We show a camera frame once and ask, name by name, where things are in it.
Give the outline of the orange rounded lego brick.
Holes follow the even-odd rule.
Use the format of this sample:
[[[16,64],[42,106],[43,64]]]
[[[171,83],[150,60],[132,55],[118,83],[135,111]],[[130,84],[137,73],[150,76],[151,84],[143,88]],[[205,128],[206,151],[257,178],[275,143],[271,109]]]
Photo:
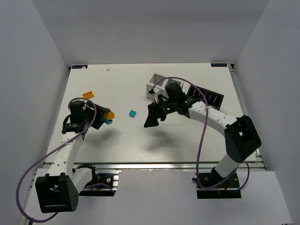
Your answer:
[[[113,111],[107,111],[103,115],[103,118],[106,120],[113,120],[115,118],[115,113]]]

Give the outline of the cyan lego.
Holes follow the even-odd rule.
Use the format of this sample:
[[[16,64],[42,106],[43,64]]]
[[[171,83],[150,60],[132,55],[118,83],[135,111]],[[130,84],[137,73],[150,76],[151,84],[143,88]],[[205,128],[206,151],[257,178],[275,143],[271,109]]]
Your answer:
[[[110,124],[112,124],[113,120],[108,120],[106,118],[102,118],[102,122],[107,124],[107,125],[110,125]]]

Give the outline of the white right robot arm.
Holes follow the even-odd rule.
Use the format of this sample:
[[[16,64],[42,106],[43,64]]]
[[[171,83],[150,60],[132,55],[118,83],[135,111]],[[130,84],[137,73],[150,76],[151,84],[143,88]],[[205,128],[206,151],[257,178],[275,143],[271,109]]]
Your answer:
[[[176,82],[167,85],[165,91],[166,96],[158,88],[148,90],[148,96],[154,101],[148,105],[145,128],[157,127],[167,115],[178,113],[202,122],[205,128],[210,127],[225,138],[225,155],[213,167],[208,178],[198,178],[200,187],[208,189],[221,185],[261,146],[261,139],[250,117],[230,116],[207,105],[202,98],[188,97]]]

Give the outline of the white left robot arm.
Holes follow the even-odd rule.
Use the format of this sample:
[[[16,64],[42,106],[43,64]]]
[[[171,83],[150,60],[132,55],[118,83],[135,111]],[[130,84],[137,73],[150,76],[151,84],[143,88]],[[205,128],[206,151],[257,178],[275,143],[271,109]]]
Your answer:
[[[37,177],[35,182],[43,213],[75,211],[80,192],[100,182],[94,164],[73,166],[88,129],[98,130],[103,124],[110,125],[115,115],[110,109],[83,98],[71,100],[68,109],[70,114],[62,125],[62,148],[57,151],[45,176]]]

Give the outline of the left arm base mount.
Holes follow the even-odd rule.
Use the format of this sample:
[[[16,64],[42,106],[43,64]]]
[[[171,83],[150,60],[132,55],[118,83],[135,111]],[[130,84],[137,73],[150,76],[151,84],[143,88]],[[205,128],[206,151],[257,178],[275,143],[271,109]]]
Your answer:
[[[114,196],[116,186],[113,184],[115,174],[111,172],[99,172],[95,164],[82,164],[73,169],[73,172],[88,168],[91,170],[92,179],[84,189],[79,193],[79,196]]]

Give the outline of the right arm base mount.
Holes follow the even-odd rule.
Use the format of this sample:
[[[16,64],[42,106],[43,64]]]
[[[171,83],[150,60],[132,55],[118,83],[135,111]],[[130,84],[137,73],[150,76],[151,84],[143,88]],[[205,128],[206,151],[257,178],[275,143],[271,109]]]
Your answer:
[[[222,183],[220,186],[211,189],[203,189],[199,186],[196,176],[192,178],[196,185],[198,199],[240,199],[241,192],[237,173]]]

